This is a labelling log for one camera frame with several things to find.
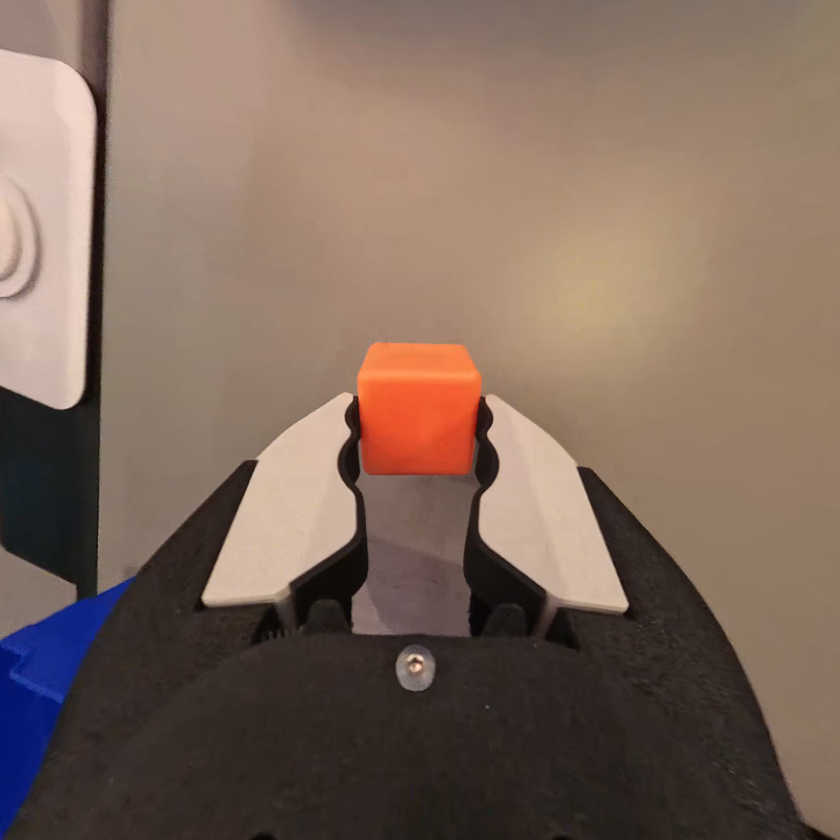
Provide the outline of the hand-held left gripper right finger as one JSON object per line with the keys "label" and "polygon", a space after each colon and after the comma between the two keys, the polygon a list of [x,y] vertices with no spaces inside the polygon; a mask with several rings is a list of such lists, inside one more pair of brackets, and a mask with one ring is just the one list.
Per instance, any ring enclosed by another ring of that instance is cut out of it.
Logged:
{"label": "hand-held left gripper right finger", "polygon": [[464,548],[472,637],[509,607],[538,637],[561,612],[627,614],[578,464],[497,395],[479,400],[475,475]]}

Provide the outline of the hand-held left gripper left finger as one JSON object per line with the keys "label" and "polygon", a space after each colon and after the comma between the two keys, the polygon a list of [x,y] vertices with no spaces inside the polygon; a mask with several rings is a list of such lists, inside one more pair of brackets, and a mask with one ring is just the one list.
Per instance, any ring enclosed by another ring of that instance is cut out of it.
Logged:
{"label": "hand-held left gripper left finger", "polygon": [[290,425],[257,456],[204,586],[208,609],[275,608],[297,631],[334,602],[348,628],[368,575],[358,399],[342,392]]}

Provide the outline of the orange cube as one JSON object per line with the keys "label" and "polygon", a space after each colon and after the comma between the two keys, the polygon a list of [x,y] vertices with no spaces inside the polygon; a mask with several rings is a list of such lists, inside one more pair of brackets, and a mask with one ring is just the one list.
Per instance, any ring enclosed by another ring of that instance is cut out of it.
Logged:
{"label": "orange cube", "polygon": [[473,467],[481,376],[451,343],[373,343],[357,376],[360,446],[372,476],[464,476]]}

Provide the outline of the blue plastic bin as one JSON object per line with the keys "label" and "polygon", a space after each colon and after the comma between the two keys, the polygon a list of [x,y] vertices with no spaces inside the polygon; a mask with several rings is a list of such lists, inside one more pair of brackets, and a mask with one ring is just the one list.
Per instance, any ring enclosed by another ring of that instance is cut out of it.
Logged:
{"label": "blue plastic bin", "polygon": [[79,667],[133,578],[75,602],[1,641],[1,834],[44,761]]}

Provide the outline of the dark rectangular table pad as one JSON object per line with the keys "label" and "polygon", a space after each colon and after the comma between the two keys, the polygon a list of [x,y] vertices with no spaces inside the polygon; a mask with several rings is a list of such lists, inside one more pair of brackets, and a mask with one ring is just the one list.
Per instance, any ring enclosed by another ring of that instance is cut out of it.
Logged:
{"label": "dark rectangular table pad", "polygon": [[3,548],[73,585],[98,588],[100,405],[58,410],[1,392]]}

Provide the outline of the white document stand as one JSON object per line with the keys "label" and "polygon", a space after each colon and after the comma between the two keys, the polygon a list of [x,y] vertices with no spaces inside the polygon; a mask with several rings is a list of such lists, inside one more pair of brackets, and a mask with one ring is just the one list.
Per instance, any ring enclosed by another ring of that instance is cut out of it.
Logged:
{"label": "white document stand", "polygon": [[56,410],[86,386],[98,114],[55,59],[1,51],[1,385]]}

